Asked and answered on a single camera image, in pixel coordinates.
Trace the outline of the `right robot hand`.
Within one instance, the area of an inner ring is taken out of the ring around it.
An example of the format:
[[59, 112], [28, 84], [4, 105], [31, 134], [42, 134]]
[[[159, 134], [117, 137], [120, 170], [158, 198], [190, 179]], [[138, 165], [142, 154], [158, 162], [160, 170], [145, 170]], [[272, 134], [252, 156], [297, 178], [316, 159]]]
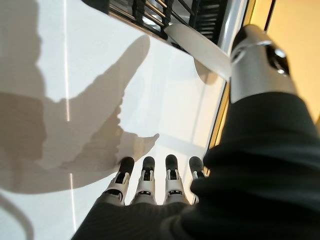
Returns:
[[114, 205], [104, 193], [75, 240], [317, 240], [320, 137], [298, 96], [286, 54], [256, 25], [231, 52], [229, 105], [218, 145], [203, 159], [199, 202]]

